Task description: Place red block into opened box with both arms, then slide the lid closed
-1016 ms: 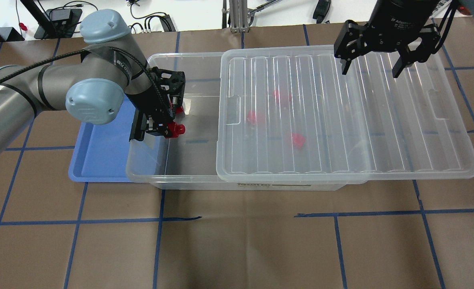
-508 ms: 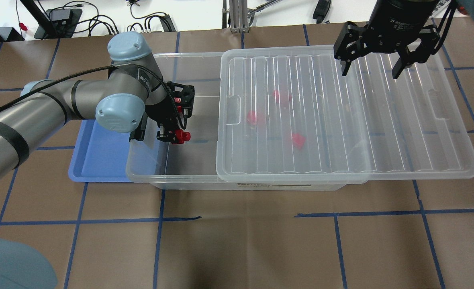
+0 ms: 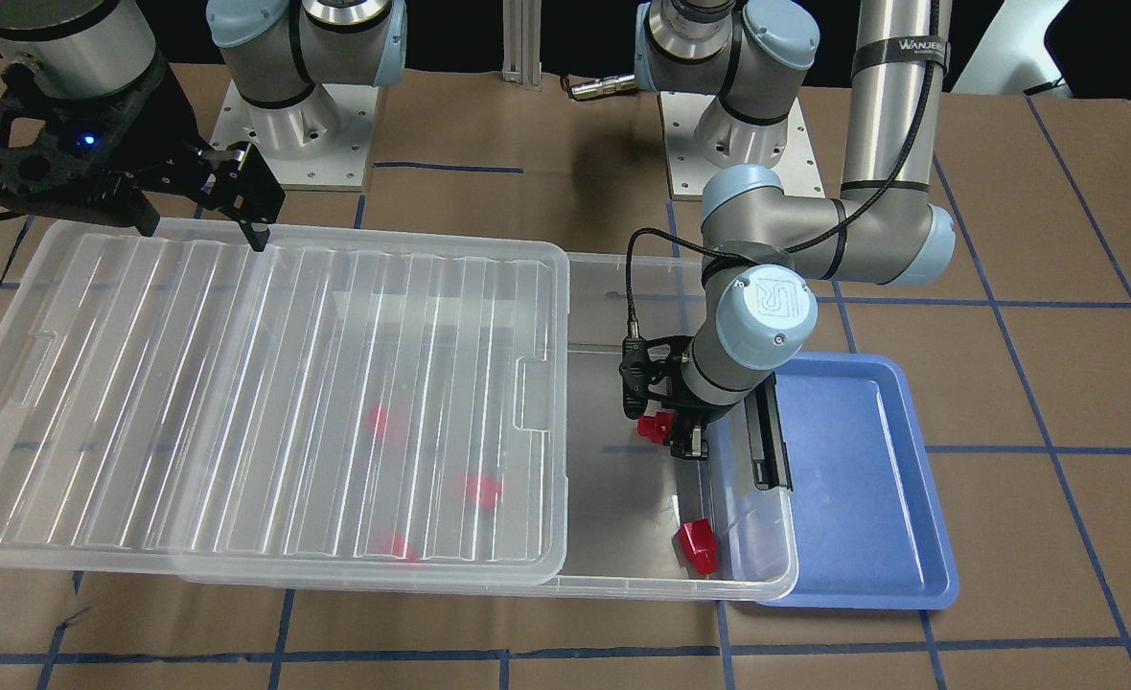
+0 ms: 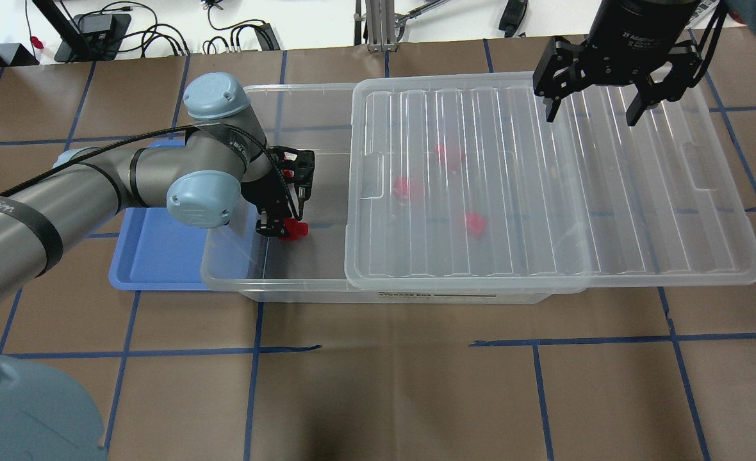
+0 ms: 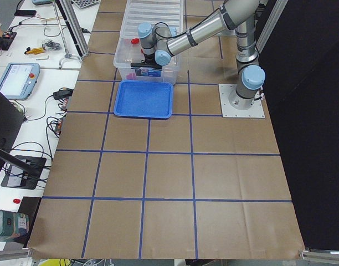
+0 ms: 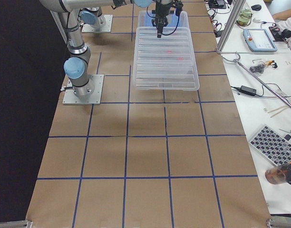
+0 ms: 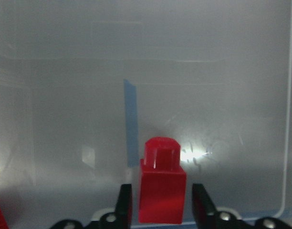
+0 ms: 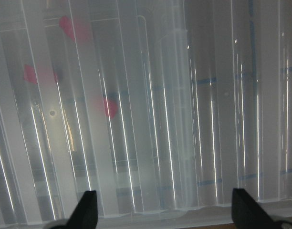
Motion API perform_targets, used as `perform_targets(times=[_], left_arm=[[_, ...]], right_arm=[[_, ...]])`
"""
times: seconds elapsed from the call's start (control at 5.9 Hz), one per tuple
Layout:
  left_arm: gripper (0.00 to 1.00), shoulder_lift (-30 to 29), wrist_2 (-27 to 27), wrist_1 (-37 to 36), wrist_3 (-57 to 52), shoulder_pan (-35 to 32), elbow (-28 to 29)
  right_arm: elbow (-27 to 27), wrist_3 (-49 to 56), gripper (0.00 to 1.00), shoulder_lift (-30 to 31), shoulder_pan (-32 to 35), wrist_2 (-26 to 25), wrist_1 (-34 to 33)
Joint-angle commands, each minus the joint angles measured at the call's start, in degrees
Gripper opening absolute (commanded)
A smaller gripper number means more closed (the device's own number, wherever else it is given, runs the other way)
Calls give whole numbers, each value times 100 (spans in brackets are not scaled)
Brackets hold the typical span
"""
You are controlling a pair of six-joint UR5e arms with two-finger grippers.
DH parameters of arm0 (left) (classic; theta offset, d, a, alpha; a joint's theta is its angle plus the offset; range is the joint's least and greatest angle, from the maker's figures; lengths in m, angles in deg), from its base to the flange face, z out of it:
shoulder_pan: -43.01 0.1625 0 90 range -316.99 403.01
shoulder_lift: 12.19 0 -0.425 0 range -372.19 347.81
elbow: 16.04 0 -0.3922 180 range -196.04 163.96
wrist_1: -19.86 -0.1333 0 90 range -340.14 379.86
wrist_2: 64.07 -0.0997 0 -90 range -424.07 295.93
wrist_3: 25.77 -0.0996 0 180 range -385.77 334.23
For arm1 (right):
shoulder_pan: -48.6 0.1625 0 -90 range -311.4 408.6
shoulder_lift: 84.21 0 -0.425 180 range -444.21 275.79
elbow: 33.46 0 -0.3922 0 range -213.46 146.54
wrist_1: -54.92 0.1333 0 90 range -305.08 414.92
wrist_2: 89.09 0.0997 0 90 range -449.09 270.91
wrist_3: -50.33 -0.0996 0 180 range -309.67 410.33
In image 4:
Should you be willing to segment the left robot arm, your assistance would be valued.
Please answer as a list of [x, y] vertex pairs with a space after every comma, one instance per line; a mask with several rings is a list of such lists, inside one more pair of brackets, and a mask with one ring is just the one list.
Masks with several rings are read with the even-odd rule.
[[52, 169], [0, 193], [0, 301], [126, 208], [165, 208], [189, 227], [214, 229], [245, 200], [258, 234], [308, 233], [315, 153], [270, 143], [228, 73], [195, 78], [182, 102], [191, 124], [63, 152]]

